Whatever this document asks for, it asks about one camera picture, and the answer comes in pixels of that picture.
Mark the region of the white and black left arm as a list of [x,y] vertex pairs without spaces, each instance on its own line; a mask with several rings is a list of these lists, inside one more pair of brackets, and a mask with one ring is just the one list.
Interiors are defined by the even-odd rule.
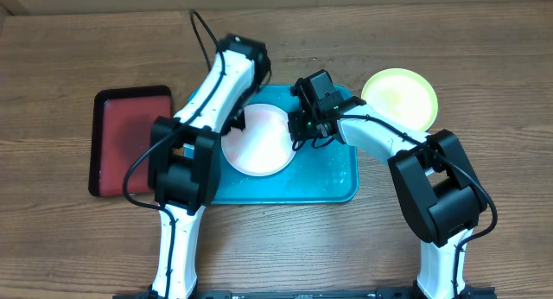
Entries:
[[193,98],[172,118],[155,121],[148,185],[158,204],[161,239],[151,297],[194,293],[200,220],[219,187],[221,138],[231,127],[244,126],[243,107],[269,71],[265,44],[228,35]]

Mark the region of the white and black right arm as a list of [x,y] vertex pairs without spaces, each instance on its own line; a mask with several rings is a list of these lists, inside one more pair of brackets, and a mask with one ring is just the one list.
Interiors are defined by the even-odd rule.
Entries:
[[359,97],[345,98],[326,70],[291,87],[299,108],[289,114],[294,150],[319,139],[361,148],[387,163],[403,217],[421,241],[421,267],[402,298],[494,298],[493,288],[466,285],[468,242],[487,235],[497,208],[481,186],[458,137],[409,130]]

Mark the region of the yellow plate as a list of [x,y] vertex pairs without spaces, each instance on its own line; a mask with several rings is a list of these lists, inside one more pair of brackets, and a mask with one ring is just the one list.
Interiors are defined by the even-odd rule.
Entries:
[[433,86],[420,74],[404,68],[375,73],[361,98],[381,116],[412,130],[429,130],[438,115]]

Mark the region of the pink plate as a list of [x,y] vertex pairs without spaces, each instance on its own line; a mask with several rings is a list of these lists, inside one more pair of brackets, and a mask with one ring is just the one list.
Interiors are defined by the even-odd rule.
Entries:
[[226,160],[251,176],[273,175],[284,169],[295,156],[288,122],[288,114],[274,105],[246,106],[244,129],[231,128],[222,137]]

